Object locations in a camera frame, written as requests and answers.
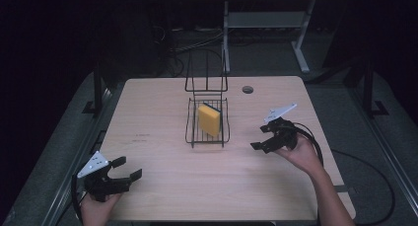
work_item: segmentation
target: dark background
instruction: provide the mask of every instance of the dark background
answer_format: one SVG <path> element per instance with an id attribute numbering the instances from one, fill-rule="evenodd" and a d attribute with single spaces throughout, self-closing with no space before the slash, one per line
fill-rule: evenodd
<path id="1" fill-rule="evenodd" d="M 324 64 L 371 57 L 416 123 L 417 1 L 349 0 Z M 172 23 L 186 29 L 220 26 L 222 14 L 206 20 L 201 15 L 222 13 L 222 3 L 202 3 L 207 2 L 174 3 Z M 334 30 L 330 21 L 340 14 L 331 5 L 318 1 L 311 30 Z M 166 26 L 164 13 L 135 0 L 0 0 L 1 222 L 77 88 L 97 65 L 108 86 L 161 72 L 164 49 L 153 43 L 156 21 L 149 15 Z M 112 69 L 126 64 L 138 68 Z"/>

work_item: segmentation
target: wooden table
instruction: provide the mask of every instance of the wooden table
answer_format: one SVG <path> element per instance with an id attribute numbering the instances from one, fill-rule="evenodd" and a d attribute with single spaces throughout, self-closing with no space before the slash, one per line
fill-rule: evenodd
<path id="1" fill-rule="evenodd" d="M 111 218 L 140 221 L 243 221 L 316 219 L 309 177 L 280 156 L 255 151 L 251 142 L 272 136 L 260 127 L 269 109 L 297 103 L 283 117 L 306 125 L 319 143 L 326 171 L 343 185 L 307 90 L 298 77 L 229 77 L 231 138 L 220 144 L 185 141 L 188 100 L 185 79 L 126 82 L 102 146 L 109 160 L 127 157 L 110 171 L 122 178 L 142 168 Z M 243 86 L 251 86 L 245 94 Z M 351 216 L 347 192 L 339 194 Z"/>

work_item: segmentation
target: cable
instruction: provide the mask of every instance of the cable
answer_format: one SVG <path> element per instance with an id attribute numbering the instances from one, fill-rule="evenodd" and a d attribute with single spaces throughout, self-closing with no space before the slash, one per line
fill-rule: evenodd
<path id="1" fill-rule="evenodd" d="M 390 190 L 391 205 L 390 205 L 390 209 L 389 209 L 389 211 L 387 212 L 387 214 L 386 214 L 386 215 L 385 215 L 382 219 L 377 220 L 377 221 L 375 221 L 375 222 L 370 222 L 370 223 L 356 223 L 356 225 L 358 225 L 358 226 L 371 226 L 371 225 L 379 225 L 379 224 L 381 224 L 381 223 L 385 222 L 388 218 L 390 218 L 390 216 L 393 214 L 393 211 L 394 211 L 394 207 L 395 207 L 396 199 L 395 199 L 395 194 L 394 194 L 393 187 L 390 185 L 390 182 L 389 182 L 389 180 L 387 179 L 387 177 L 386 177 L 386 176 L 385 176 L 385 175 L 384 175 L 381 171 L 379 171 L 379 170 L 378 170 L 375 166 L 373 166 L 372 164 L 370 164 L 370 163 L 366 162 L 365 160 L 362 160 L 362 159 L 360 159 L 360 158 L 358 158 L 358 157 L 356 157 L 356 156 L 353 156 L 353 155 L 350 155 L 350 154 L 347 154 L 347 153 L 341 152 L 341 151 L 339 151 L 339 150 L 331 149 L 331 151 L 333 151 L 333 152 L 335 152 L 335 153 L 338 153 L 338 154 L 340 154 L 340 155 L 344 155 L 344 156 L 350 157 L 350 158 L 352 158 L 352 159 L 354 159 L 354 160 L 357 160 L 357 161 L 359 161 L 359 162 L 361 162 L 361 163 L 365 164 L 366 166 L 369 166 L 370 168 L 372 168 L 373 170 L 375 170 L 375 171 L 376 171 L 376 173 L 378 173 L 378 174 L 382 177 L 382 179 L 386 182 L 387 187 L 388 187 L 388 188 L 389 188 L 389 190 Z"/>

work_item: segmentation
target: wire rack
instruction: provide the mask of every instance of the wire rack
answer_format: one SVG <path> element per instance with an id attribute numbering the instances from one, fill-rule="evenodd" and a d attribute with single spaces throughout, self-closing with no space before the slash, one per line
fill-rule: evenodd
<path id="1" fill-rule="evenodd" d="M 185 141 L 194 147 L 196 143 L 224 144 L 230 140 L 230 124 L 228 122 L 228 100 L 223 94 L 228 91 L 228 78 L 225 70 L 225 59 L 222 59 L 222 69 L 209 70 L 208 52 L 206 52 L 206 67 L 203 79 L 195 80 L 193 74 L 192 52 L 189 53 L 184 90 L 193 94 L 188 101 L 187 125 Z M 220 111 L 220 132 L 217 136 L 206 133 L 199 127 L 197 109 L 203 103 Z"/>

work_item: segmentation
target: floor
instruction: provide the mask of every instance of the floor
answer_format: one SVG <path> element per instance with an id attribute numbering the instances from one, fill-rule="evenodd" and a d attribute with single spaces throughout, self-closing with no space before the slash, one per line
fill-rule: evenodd
<path id="1" fill-rule="evenodd" d="M 194 45 L 191 51 L 196 70 L 205 68 L 206 59 L 210 68 L 219 66 L 219 42 L 199 45 L 200 41 L 213 38 L 218 32 L 175 32 L 177 55 L 168 59 L 169 65 L 159 76 L 182 79 L 190 53 L 187 46 L 190 45 Z M 313 31 L 307 35 L 303 52 L 311 69 L 309 74 L 300 71 L 290 45 L 297 34 L 297 30 L 232 34 L 230 76 L 293 75 L 308 81 L 326 72 L 321 64 L 332 33 Z M 346 74 L 347 70 L 343 70 L 320 84 L 307 85 L 307 90 L 328 143 L 334 149 L 343 180 L 350 189 L 357 211 L 355 221 L 359 225 L 418 225 L 417 212 L 411 207 L 414 199 L 408 196 L 408 183 L 405 183 L 406 178 L 412 186 L 418 184 L 414 159 L 418 155 L 415 148 L 418 145 L 418 128 L 378 74 L 375 74 L 373 100 L 381 101 L 388 115 L 378 115 L 373 119 L 367 117 L 359 102 L 362 83 L 355 88 L 347 88 L 343 85 Z M 82 113 L 86 102 L 94 98 L 93 87 L 93 75 L 89 75 L 61 118 L 15 202 L 10 220 L 4 225 L 78 225 L 72 207 L 65 209 L 69 205 L 70 177 L 81 163 L 90 158 L 92 149 L 100 148 L 100 140 L 105 135 L 122 92 L 123 81 L 107 90 L 104 108 L 96 117 Z M 397 165 L 404 170 L 404 176 L 397 172 Z M 277 222 L 277 225 L 289 226 L 313 224 Z"/>

